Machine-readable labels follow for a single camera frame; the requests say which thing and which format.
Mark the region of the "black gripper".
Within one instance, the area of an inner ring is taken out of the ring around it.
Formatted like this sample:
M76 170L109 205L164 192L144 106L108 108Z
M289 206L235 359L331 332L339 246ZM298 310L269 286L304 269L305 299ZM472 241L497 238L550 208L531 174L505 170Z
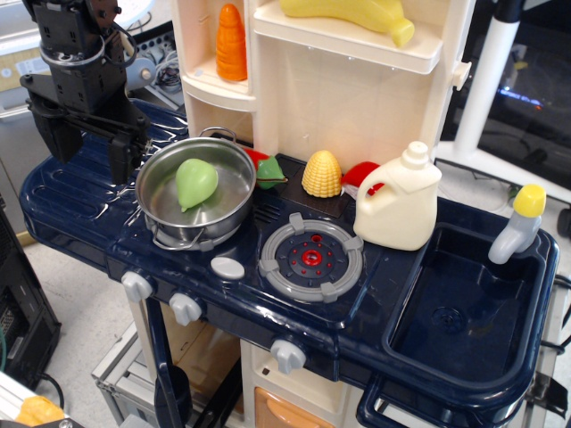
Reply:
M111 139L112 182L124 185L147 152L148 118L126 96L127 72L110 62L26 74L29 109L49 152L69 162L83 145L82 131Z

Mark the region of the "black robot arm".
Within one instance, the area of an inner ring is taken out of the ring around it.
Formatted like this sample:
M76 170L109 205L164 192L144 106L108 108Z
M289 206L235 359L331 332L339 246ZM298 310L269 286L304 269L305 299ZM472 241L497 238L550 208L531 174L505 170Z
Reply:
M49 74L20 80L28 108L50 153L66 163L83 134L107 140L111 180L128 182L147 151L149 119L127 97L135 39L119 24L115 1L27 1Z

